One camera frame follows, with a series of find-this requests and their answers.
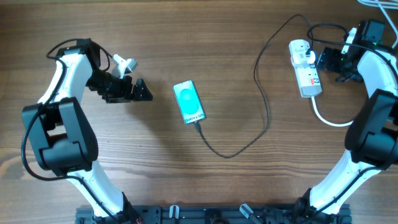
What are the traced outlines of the turquoise screen smartphone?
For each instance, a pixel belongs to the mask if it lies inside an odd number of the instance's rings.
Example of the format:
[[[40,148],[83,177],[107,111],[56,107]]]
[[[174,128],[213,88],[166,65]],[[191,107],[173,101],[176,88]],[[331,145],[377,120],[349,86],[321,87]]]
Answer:
[[[174,85],[173,91],[185,124],[194,123],[206,118],[200,97],[192,80]]]

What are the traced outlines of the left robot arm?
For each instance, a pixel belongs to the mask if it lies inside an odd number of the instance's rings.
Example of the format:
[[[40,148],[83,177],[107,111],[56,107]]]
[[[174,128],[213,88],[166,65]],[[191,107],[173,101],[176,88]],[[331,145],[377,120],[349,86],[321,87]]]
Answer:
[[[77,209],[76,223],[142,223],[142,215],[98,161],[98,141],[81,99],[85,88],[109,104],[150,101],[153,96],[143,79],[132,82],[133,58],[111,55],[91,39],[72,41],[73,46],[61,42],[47,52],[56,63],[49,88],[22,110],[22,164],[36,179],[67,180],[81,192],[91,207]]]

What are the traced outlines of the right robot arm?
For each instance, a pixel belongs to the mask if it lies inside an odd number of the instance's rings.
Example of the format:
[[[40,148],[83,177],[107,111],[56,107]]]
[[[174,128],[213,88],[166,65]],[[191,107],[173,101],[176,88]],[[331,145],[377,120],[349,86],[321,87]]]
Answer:
[[[307,40],[289,43],[303,98],[313,100],[321,93],[318,70],[339,73],[339,82],[363,82],[369,97],[355,119],[345,123],[348,131],[341,159],[297,200],[293,220],[331,223],[331,216],[365,181],[397,164],[397,131],[385,126],[388,121],[397,124],[397,60],[394,49],[382,43],[384,28],[381,21],[361,21],[357,28],[344,31],[341,50],[327,47],[319,57]]]

